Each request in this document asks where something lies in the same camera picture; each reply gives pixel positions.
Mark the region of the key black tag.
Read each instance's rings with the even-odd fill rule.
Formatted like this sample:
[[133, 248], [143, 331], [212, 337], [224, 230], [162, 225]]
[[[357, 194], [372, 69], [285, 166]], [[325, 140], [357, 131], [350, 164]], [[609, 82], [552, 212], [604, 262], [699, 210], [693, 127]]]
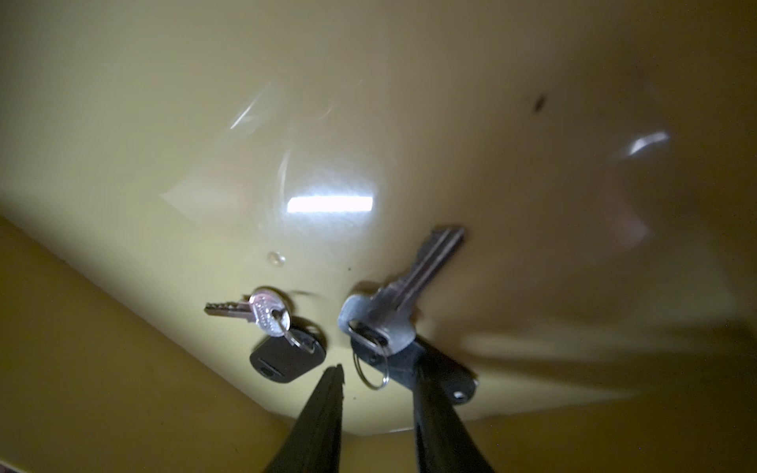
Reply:
[[326, 342], [321, 331], [296, 317], [291, 300], [272, 287], [259, 287], [235, 302], [208, 303], [204, 312], [211, 317], [240, 319], [262, 333], [250, 364], [260, 376], [289, 384], [322, 365]]
[[351, 339], [353, 363], [367, 388], [378, 391], [393, 380], [412, 389], [416, 369], [428, 365], [451, 404], [474, 397], [475, 375], [419, 337], [413, 321], [423, 291], [464, 241], [462, 226], [435, 228], [409, 270], [372, 292], [356, 291], [343, 303], [337, 324]]

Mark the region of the yellow bottom drawer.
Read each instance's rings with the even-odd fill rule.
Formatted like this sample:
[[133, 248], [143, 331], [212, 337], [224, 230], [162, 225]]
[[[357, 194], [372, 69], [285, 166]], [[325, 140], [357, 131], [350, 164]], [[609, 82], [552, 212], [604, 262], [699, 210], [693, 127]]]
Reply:
[[499, 472], [756, 468], [752, 1], [5, 1], [1, 424], [27, 470], [237, 472], [321, 377], [208, 303], [282, 291], [346, 472], [415, 467], [339, 311], [431, 230], [417, 330]]

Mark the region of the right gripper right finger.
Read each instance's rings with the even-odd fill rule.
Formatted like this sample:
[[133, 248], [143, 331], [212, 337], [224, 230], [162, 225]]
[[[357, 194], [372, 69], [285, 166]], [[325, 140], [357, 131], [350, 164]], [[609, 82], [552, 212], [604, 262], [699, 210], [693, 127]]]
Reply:
[[419, 472], [494, 472], [447, 399], [431, 363], [416, 366], [412, 392]]

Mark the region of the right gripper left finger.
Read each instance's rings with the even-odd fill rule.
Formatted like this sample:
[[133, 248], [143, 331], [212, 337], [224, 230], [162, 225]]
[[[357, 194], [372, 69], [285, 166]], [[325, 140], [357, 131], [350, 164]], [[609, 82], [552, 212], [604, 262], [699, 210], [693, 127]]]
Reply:
[[340, 467], [344, 371], [327, 368], [264, 472], [336, 473]]

